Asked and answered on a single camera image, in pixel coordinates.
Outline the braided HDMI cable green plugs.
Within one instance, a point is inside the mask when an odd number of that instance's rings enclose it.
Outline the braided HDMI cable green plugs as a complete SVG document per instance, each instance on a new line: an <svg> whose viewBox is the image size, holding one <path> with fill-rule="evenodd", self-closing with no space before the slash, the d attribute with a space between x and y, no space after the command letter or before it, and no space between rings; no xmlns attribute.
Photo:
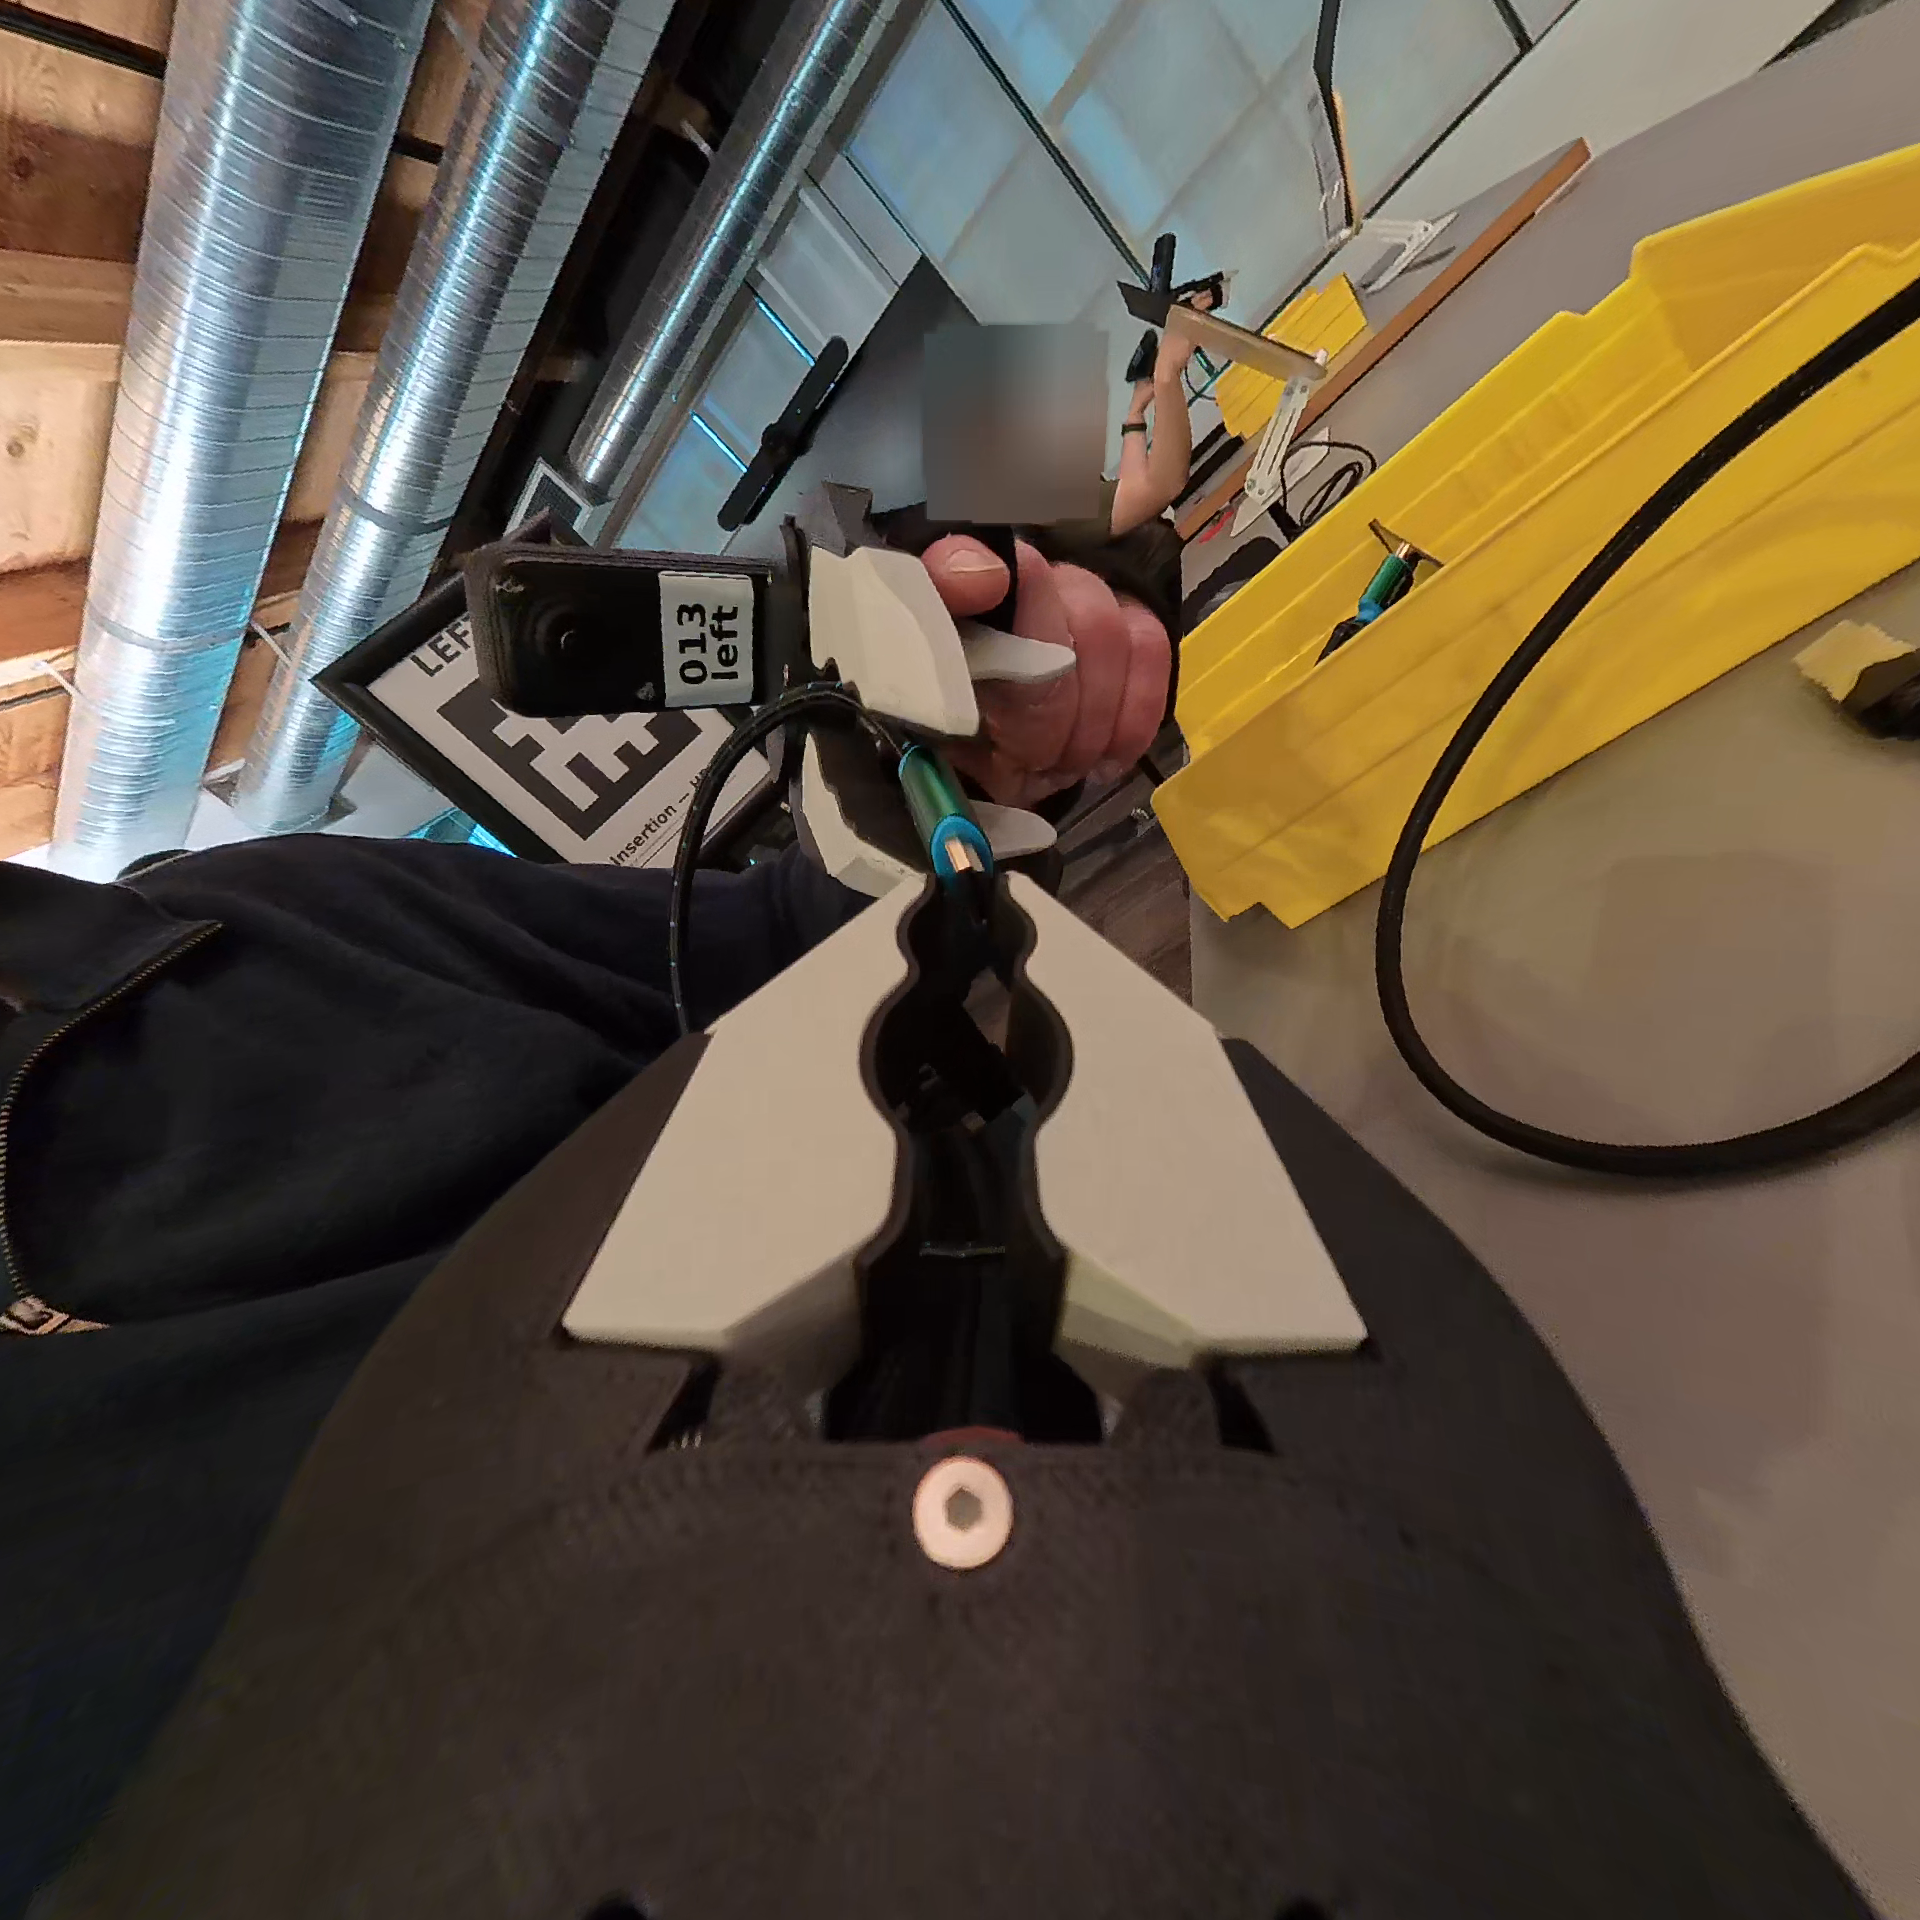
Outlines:
<svg viewBox="0 0 1920 1920"><path fill-rule="evenodd" d="M1097 1394L1057 1350L1066 1250L1037 1199L1035 1133L1066 1090L1066 1024L1023 984L1035 933L1013 901L1006 855L991 849L981 805L948 758L895 741L895 725L830 688L750 720L692 792L685 846L667 898L667 984L682 1029L667 1061L687 1078L694 1031L684 958L697 892L692 855L719 783L775 730L806 742L855 735L855 767L895 753L899 801L882 824L908 824L919 847L921 905L901 926L908 977L861 1047L870 1090L899 1129L895 1209L857 1256L859 1342L849 1372L802 1399L779 1377L707 1357L684 1410L661 1425L663 1448L730 1440L937 1442L946 1433L1010 1433L1076 1445L1097 1436Z"/></svg>
<svg viewBox="0 0 1920 1920"><path fill-rule="evenodd" d="M1407 589L1414 585L1417 572L1406 572L1399 566L1388 552L1361 593L1361 600L1351 614L1335 624L1329 642L1323 644L1318 660L1331 658L1339 652L1349 639L1358 637L1367 626L1378 622L1386 609L1393 609Z"/></svg>

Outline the person's left hand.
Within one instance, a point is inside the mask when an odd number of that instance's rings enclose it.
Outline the person's left hand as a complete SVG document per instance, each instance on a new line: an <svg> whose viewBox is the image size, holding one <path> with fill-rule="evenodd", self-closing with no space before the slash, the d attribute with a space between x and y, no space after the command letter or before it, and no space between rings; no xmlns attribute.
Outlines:
<svg viewBox="0 0 1920 1920"><path fill-rule="evenodd" d="M1017 573L978 538L946 534L921 562L954 617L985 618L1015 585L1017 637L1060 644L1074 666L1046 686L978 684L978 734L948 761L985 800L1044 808L1086 780L1110 782L1161 730L1173 677L1164 624L1092 572L1015 543Z"/></svg>

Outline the yellow plastic bin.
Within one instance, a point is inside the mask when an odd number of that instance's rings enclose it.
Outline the yellow plastic bin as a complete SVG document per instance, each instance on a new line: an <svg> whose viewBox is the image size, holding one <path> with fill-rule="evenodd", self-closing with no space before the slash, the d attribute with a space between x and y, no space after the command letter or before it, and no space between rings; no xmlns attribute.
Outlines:
<svg viewBox="0 0 1920 1920"><path fill-rule="evenodd" d="M1386 872L1437 753L1551 598L1711 434L1917 268L1917 148L1660 230L1538 327L1185 639L1187 767L1156 813L1190 888L1302 926ZM1442 566L1318 660L1386 551ZM1526 677L1434 846L1916 562L1908 329L1771 430Z"/></svg>

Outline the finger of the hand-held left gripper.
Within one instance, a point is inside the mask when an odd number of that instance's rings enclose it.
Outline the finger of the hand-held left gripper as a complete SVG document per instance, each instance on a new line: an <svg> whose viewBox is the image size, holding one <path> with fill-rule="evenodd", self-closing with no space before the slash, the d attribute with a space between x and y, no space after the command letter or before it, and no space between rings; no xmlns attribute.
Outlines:
<svg viewBox="0 0 1920 1920"><path fill-rule="evenodd" d="M810 551L810 655L882 720L971 737L978 703L955 617L921 560L859 545Z"/></svg>
<svg viewBox="0 0 1920 1920"><path fill-rule="evenodd" d="M885 898L895 887L921 880L921 871L911 862L870 846L852 826L826 776L818 741L804 742L801 753L795 820L806 855L830 878L859 895Z"/></svg>

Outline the framed marker sign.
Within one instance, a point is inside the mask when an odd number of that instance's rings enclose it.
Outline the framed marker sign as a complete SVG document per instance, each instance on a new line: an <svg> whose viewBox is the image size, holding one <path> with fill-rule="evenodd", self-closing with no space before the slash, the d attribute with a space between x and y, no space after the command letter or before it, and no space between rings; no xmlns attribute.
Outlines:
<svg viewBox="0 0 1920 1920"><path fill-rule="evenodd" d="M436 582L310 680L517 857L666 871L725 710L529 717L484 688L463 585Z"/></svg>

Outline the wooden desk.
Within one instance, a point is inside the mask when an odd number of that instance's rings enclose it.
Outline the wooden desk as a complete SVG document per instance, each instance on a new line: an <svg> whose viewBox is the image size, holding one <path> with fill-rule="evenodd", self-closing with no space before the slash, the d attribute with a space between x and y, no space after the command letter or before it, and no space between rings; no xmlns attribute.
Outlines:
<svg viewBox="0 0 1920 1920"><path fill-rule="evenodd" d="M1429 218L1372 218L1335 253L1308 292L1279 316L1290 341L1329 353L1325 375L1302 397L1299 426L1318 423L1341 396L1410 336L1458 286L1489 263L1590 160L1583 138L1551 150ZM1283 383L1228 367L1214 399L1219 430L1195 448L1195 469L1173 508L1182 538L1195 538L1244 492Z"/></svg>

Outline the person's left forearm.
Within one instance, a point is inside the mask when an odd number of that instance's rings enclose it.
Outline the person's left forearm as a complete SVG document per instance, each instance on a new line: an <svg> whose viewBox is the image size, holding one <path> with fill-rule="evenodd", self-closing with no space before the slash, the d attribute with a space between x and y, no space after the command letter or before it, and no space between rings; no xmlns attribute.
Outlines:
<svg viewBox="0 0 1920 1920"><path fill-rule="evenodd" d="M1103 541L1099 557L1108 585L1147 608L1180 642L1187 633L1185 541L1173 521L1164 513L1146 518Z"/></svg>

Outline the silver ventilation duct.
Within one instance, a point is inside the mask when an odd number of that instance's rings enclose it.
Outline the silver ventilation duct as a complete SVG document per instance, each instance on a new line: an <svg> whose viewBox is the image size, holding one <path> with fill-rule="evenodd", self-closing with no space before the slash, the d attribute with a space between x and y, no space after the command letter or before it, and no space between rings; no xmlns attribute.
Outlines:
<svg viewBox="0 0 1920 1920"><path fill-rule="evenodd" d="M899 2L795 2L617 341L565 470L588 509L652 476L697 399L715 333L789 212Z"/></svg>
<svg viewBox="0 0 1920 1920"><path fill-rule="evenodd" d="M321 688L420 593L462 508L669 2L497 2L230 794L253 832L334 801L354 720Z"/></svg>
<svg viewBox="0 0 1920 1920"><path fill-rule="evenodd" d="M179 4L51 863L185 841L433 7Z"/></svg>

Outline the black wall screen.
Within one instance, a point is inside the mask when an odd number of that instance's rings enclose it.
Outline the black wall screen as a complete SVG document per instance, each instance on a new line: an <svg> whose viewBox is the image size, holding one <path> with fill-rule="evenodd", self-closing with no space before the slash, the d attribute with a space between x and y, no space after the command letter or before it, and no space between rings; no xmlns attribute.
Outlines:
<svg viewBox="0 0 1920 1920"><path fill-rule="evenodd" d="M779 522L818 484L870 492L878 512L978 508L981 518L1043 521L1094 508L1108 461L1108 330L1094 322L988 322L921 260L893 287L852 352L811 442L763 512L734 534L715 513L820 350L794 353L743 409L743 434L710 420L714 382L732 346L732 308L685 420L652 476L621 478L604 509L579 512L596 549L767 560Z"/></svg>

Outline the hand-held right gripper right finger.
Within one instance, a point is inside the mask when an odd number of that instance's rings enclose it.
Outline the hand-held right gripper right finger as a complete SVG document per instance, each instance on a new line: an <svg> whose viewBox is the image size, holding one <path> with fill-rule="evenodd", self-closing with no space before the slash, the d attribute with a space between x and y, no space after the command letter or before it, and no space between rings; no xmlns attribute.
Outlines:
<svg viewBox="0 0 1920 1920"><path fill-rule="evenodd" d="M1035 1133L1082 1373L1354 1352L1364 1324L1221 1034L1033 880L1023 984L1069 1044Z"/></svg>

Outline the black webcam bar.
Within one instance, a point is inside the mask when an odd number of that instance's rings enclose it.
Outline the black webcam bar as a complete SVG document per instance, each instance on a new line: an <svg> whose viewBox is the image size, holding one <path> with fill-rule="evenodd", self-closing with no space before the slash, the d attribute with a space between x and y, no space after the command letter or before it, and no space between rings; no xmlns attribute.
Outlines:
<svg viewBox="0 0 1920 1920"><path fill-rule="evenodd" d="M715 513L715 522L725 534L738 533L763 512L794 463L810 448L817 423L831 402L851 356L849 341L830 336L779 415L761 430L754 454Z"/></svg>

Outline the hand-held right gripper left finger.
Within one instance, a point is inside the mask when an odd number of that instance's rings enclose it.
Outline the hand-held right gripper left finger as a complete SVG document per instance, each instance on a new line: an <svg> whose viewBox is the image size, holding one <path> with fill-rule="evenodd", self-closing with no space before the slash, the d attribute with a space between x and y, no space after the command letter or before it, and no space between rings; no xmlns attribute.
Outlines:
<svg viewBox="0 0 1920 1920"><path fill-rule="evenodd" d="M861 1047L908 977L906 880L718 1017L561 1326L830 1389L859 1342L857 1256L895 1209L899 1129Z"/></svg>

